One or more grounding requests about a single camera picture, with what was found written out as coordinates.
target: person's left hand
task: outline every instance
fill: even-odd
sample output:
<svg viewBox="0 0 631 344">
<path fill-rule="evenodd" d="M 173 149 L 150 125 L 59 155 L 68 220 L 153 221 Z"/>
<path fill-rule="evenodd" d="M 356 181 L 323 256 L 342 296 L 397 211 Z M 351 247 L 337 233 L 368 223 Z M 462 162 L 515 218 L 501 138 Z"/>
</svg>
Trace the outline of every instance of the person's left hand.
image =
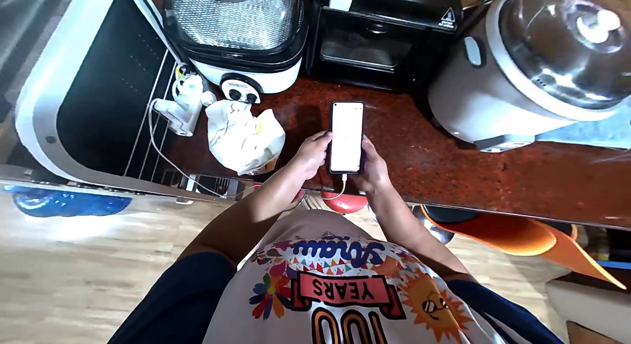
<svg viewBox="0 0 631 344">
<path fill-rule="evenodd" d="M 288 165 L 295 168 L 305 180 L 315 177 L 320 165 L 324 164 L 326 148 L 332 138 L 333 133 L 323 130 L 305 139 Z"/>
</svg>

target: graphic print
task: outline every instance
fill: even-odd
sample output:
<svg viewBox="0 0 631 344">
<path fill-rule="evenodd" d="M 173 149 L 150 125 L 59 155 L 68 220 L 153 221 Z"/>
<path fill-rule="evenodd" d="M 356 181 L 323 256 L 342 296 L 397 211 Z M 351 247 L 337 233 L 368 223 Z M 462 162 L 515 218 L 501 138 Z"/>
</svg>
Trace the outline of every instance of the graphic print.
<svg viewBox="0 0 631 344">
<path fill-rule="evenodd" d="M 263 283 L 254 285 L 252 289 L 254 296 L 250 297 L 250 305 L 258 304 L 252 311 L 254 318 L 260 318 L 262 315 L 263 320 L 267 319 L 272 308 L 274 314 L 282 318 L 285 315 L 285 308 L 291 308 L 289 301 L 291 290 L 287 287 L 290 280 L 287 276 L 288 272 L 293 276 L 296 274 L 284 262 L 274 265 L 269 273 L 263 276 Z"/>
<path fill-rule="evenodd" d="M 462 344 L 459 330 L 462 324 L 473 321 L 464 315 L 463 309 L 460 309 L 462 302 L 446 300 L 447 292 L 439 292 L 436 283 L 428 274 L 421 270 L 416 270 L 414 274 L 418 277 L 407 276 L 408 283 L 402 286 L 408 298 L 402 303 L 410 307 L 411 312 L 416 315 L 414 324 L 424 323 L 426 329 L 433 330 L 437 342 L 440 342 L 442 335 L 445 334 L 447 339 L 453 336 Z"/>
<path fill-rule="evenodd" d="M 462 302 L 439 290 L 429 268 L 390 243 L 325 234 L 267 245 L 250 261 L 265 269 L 252 288 L 252 316 L 265 321 L 272 312 L 279 319 L 288 316 L 286 310 L 311 312 L 316 344 L 352 341 L 351 328 L 359 333 L 355 341 L 386 344 L 384 319 L 409 319 L 424 324 L 417 330 L 433 333 L 438 343 L 462 344 L 461 330 L 473 322 Z"/>
<path fill-rule="evenodd" d="M 393 285 L 373 276 L 320 276 L 299 271 L 292 280 L 292 310 L 307 311 L 312 302 L 332 307 L 377 307 L 388 319 L 405 319 L 405 312 Z"/>
</svg>

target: stainless steel lid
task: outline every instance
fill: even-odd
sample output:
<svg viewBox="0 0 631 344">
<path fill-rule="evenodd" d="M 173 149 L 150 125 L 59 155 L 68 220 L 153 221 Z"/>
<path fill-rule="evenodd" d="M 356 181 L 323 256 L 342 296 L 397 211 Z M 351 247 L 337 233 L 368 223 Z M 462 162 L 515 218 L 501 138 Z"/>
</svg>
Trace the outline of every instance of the stainless steel lid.
<svg viewBox="0 0 631 344">
<path fill-rule="evenodd" d="M 213 47 L 266 50 L 286 42 L 298 0 L 172 0 L 167 17 L 175 17 L 196 43 Z"/>
<path fill-rule="evenodd" d="M 533 83 L 573 106 L 594 110 L 631 94 L 631 31 L 603 0 L 509 0 L 502 41 Z"/>
</svg>

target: warning label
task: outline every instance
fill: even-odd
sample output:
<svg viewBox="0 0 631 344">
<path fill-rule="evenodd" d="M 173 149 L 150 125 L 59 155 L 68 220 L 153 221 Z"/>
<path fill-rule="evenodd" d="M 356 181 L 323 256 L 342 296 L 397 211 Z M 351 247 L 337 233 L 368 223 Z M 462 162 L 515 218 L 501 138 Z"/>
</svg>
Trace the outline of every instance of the warning label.
<svg viewBox="0 0 631 344">
<path fill-rule="evenodd" d="M 454 9 L 449 8 L 447 12 L 440 19 L 439 26 L 443 26 L 446 28 L 454 28 L 454 22 L 456 21 L 456 14 L 454 13 Z"/>
</svg>

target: oven door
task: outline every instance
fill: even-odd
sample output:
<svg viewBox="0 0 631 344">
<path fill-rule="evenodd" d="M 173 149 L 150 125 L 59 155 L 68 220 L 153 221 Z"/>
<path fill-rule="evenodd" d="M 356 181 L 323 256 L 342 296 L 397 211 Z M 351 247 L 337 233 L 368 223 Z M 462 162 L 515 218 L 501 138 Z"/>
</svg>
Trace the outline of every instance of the oven door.
<svg viewBox="0 0 631 344">
<path fill-rule="evenodd" d="M 308 73 L 315 78 L 402 92 L 413 79 L 411 56 L 429 32 L 424 27 L 322 8 Z"/>
</svg>

